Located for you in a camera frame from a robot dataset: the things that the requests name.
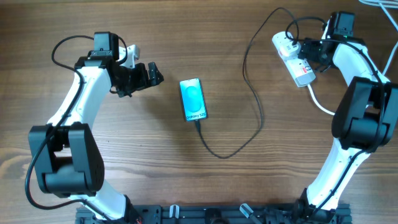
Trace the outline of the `white charger plug adapter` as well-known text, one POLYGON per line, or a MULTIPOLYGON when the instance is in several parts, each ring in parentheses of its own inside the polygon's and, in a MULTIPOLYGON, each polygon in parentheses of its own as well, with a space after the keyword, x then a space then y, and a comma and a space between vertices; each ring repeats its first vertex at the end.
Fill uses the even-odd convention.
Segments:
POLYGON ((300 43, 293 44, 292 41, 280 44, 278 48, 279 55, 281 56, 282 59, 286 60, 289 58, 295 58, 300 52, 300 49, 301 49, 300 43))

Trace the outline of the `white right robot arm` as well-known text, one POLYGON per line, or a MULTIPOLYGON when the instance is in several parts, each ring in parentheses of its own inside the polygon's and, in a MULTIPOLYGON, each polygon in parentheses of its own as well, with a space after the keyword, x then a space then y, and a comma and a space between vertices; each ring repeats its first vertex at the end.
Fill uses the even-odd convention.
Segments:
POLYGON ((292 218, 328 223, 356 169, 386 145, 397 123, 397 85, 372 63, 366 44, 353 36, 354 14, 334 12, 320 40, 303 39, 298 57, 337 68, 348 89, 331 124, 333 145, 317 178, 296 201, 292 218))

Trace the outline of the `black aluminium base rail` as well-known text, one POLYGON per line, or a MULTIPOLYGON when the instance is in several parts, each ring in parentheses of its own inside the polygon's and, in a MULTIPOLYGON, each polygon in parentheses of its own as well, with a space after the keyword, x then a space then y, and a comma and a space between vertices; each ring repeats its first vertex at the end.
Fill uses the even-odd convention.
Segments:
MULTIPOLYGON (((239 206, 182 206, 172 205, 135 205, 139 213, 139 223, 293 223, 293 204, 282 203, 267 206, 251 206, 253 217, 246 216, 239 210, 239 206)), ((351 224, 353 221, 349 204, 340 204, 335 216, 328 223, 351 224)), ((99 220, 89 209, 81 207, 76 210, 76 224, 107 223, 99 220)))

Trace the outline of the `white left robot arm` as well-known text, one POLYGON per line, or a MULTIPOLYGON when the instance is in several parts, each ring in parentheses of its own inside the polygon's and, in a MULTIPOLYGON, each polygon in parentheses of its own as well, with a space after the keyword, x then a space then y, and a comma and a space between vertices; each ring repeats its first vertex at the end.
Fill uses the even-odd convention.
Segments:
POLYGON ((155 63, 138 61, 135 47, 112 32, 96 32, 94 47, 71 71, 74 81, 61 107, 47 124, 28 134, 32 160, 25 177, 25 196, 38 209, 30 191, 36 177, 40 190, 63 199, 63 206, 80 203, 106 223, 142 223, 130 199, 104 178, 104 161, 92 127, 108 93, 119 97, 159 85, 164 77, 155 63))

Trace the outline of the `Galaxy smartphone cyan screen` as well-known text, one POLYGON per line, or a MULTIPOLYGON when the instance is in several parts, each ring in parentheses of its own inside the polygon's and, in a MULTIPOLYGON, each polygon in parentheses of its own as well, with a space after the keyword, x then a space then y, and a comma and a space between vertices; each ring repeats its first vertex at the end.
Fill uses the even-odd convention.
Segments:
POLYGON ((196 121, 208 117, 201 81, 198 78, 179 82, 185 121, 196 121))

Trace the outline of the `white power strip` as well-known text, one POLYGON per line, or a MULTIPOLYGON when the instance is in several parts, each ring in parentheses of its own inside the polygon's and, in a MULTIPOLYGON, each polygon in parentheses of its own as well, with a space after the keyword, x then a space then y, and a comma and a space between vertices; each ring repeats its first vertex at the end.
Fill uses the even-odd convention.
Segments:
MULTIPOLYGON (((278 48, 280 44, 290 41, 293 42, 293 40, 288 39, 288 37, 293 37, 290 32, 287 34, 285 34, 285 32, 278 32, 272 37, 272 43, 274 44, 278 55, 278 48)), ((287 60, 281 58, 281 60, 287 67, 292 79, 299 88, 308 86, 316 78, 310 64, 306 59, 302 60, 296 56, 295 58, 289 58, 287 60)))

